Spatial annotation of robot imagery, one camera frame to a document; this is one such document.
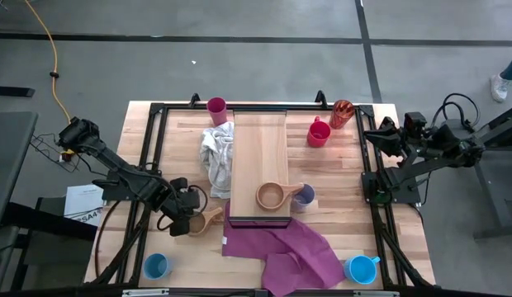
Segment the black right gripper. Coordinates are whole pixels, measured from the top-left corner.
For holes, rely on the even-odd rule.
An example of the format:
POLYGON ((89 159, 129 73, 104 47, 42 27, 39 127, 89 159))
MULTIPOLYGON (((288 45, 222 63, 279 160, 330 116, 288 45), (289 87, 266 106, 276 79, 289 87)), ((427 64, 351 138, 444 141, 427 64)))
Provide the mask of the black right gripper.
POLYGON ((390 116, 385 116, 378 130, 368 130, 363 134, 374 147, 389 157, 436 158, 438 150, 433 146, 435 126, 427 127, 427 120, 418 111, 404 114, 404 125, 400 128, 390 116))

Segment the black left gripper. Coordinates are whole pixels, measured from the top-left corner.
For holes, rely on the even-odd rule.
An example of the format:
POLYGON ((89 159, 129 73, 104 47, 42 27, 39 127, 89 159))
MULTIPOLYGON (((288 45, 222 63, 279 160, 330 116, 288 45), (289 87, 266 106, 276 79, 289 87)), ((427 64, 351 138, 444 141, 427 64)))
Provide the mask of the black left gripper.
POLYGON ((172 237, 190 233, 190 219, 200 208, 200 196, 187 184, 187 179, 179 177, 168 182, 167 190, 161 195, 164 201, 159 210, 162 212, 157 221, 157 230, 169 230, 172 237))

